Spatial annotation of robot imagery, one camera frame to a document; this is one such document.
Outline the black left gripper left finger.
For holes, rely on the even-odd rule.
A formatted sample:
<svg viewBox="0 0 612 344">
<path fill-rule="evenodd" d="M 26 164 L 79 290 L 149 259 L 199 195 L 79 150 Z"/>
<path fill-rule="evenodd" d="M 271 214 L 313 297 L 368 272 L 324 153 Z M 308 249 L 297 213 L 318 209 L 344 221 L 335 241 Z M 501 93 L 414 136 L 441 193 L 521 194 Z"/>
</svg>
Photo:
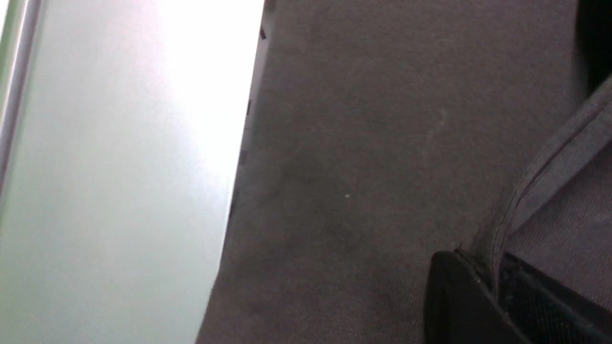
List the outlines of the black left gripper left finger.
<svg viewBox="0 0 612 344">
<path fill-rule="evenodd" d="M 425 300 L 426 344 L 529 344 L 505 316 L 474 265 L 459 252 L 431 257 Z"/>
</svg>

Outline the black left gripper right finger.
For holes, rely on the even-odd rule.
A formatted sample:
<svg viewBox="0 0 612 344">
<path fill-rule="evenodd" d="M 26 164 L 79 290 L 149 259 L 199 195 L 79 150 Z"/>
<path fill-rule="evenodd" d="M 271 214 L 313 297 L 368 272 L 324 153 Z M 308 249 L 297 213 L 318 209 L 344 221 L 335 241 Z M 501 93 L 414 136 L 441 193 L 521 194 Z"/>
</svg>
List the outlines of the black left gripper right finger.
<svg viewBox="0 0 612 344">
<path fill-rule="evenodd" d="M 532 344 L 610 344 L 611 311 L 522 259 L 503 257 L 499 303 Z"/>
</svg>

